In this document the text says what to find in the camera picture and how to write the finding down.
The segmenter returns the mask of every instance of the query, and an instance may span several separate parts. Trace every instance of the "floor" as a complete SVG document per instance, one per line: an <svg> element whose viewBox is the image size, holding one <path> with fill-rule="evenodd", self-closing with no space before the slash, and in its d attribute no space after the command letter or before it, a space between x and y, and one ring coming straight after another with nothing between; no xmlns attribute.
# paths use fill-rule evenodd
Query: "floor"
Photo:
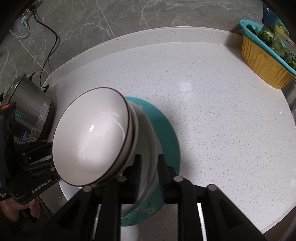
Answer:
<svg viewBox="0 0 296 241"><path fill-rule="evenodd" d="M265 233L266 239L268 241L278 241L288 229L295 216L296 207L294 207L279 223Z"/></svg>

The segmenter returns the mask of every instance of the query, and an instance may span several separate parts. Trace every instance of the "round teal mat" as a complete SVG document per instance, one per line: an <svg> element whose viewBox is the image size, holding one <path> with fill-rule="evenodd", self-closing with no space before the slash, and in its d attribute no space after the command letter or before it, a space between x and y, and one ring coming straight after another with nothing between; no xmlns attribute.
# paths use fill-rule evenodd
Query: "round teal mat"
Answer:
<svg viewBox="0 0 296 241"><path fill-rule="evenodd" d="M135 98L125 97L127 100L140 105L150 119L154 131L161 143L165 162L173 167L176 173L180 172L180 147L175 131L165 115L149 102ZM154 216L164 206L160 193L160 186L157 185L154 192L132 212L121 218L122 226L132 226Z"/></svg>

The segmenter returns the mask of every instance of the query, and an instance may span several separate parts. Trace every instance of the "yellow basket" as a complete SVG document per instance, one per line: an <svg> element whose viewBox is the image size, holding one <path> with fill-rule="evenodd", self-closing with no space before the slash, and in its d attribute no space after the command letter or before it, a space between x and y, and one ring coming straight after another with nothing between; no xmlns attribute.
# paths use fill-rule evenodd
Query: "yellow basket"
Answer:
<svg viewBox="0 0 296 241"><path fill-rule="evenodd" d="M276 89L284 88L295 77L245 35L242 42L242 58L261 79Z"/></svg>

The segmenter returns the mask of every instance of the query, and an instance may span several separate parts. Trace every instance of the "sticker label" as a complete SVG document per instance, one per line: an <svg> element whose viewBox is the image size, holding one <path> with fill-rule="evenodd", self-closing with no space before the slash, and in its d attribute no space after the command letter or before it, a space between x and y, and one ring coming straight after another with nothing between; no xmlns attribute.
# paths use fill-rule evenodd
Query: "sticker label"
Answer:
<svg viewBox="0 0 296 241"><path fill-rule="evenodd" d="M40 113L41 113L41 115L46 116L47 112L48 112L48 105L45 102L43 102Z"/></svg>
<svg viewBox="0 0 296 241"><path fill-rule="evenodd" d="M40 134L41 134L41 131L40 130L37 130L35 128L32 128L31 134L34 135L34 136L36 136L36 137L39 137Z"/></svg>
<svg viewBox="0 0 296 241"><path fill-rule="evenodd" d="M38 120L35 125L35 129L42 131L46 118L43 115L39 115Z"/></svg>
<svg viewBox="0 0 296 241"><path fill-rule="evenodd" d="M31 135L28 132L24 132L23 133L22 142L24 142L24 143L30 143L30 142L33 142L33 141L37 141L37 137Z"/></svg>

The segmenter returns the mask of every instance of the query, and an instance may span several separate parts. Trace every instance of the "stainless steel pot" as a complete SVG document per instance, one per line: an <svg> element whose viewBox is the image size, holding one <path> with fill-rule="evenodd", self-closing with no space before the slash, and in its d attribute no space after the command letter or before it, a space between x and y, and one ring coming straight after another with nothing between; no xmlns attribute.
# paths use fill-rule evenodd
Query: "stainless steel pot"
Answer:
<svg viewBox="0 0 296 241"><path fill-rule="evenodd" d="M25 74L17 77L0 99L1 106L16 102L14 142L29 143L46 139L54 118L54 105Z"/></svg>

